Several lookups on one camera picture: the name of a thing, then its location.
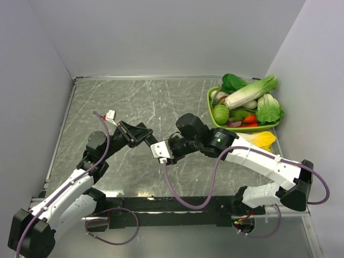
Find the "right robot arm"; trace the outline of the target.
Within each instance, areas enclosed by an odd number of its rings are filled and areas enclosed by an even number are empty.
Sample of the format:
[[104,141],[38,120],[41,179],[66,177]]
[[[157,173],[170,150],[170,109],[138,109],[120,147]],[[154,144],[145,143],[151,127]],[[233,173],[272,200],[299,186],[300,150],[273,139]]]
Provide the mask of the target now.
[[232,131],[220,127],[210,129],[191,113],[181,116],[176,127],[180,137],[170,137],[151,147],[164,166],[175,164],[187,154],[201,152],[217,162],[227,161],[249,168],[272,181],[259,187],[241,187],[230,204],[238,215],[274,204],[299,212],[306,210],[312,184],[311,162],[285,160]]

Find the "black remote control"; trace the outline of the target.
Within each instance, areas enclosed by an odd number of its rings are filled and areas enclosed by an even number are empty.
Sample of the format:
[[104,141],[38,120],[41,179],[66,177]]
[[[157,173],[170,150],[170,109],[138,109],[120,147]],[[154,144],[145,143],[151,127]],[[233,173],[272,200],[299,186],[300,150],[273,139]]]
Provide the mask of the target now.
[[137,145],[142,142],[145,142],[148,147],[151,147],[153,144],[158,143],[158,140],[153,136],[153,130],[147,128],[144,123],[139,123],[137,125],[138,134],[135,136],[137,139]]

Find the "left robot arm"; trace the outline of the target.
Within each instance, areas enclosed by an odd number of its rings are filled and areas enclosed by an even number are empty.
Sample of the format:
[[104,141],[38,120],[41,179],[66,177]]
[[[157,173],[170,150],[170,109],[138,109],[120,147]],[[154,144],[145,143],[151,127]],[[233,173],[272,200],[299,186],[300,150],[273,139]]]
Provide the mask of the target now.
[[84,216],[102,215],[106,195],[93,188],[107,171],[106,159],[125,146],[134,148],[153,134],[144,123],[120,121],[113,135],[96,131],[89,135],[83,158],[68,179],[50,196],[28,211],[20,209],[12,218],[8,247],[16,257],[47,257],[57,234]]

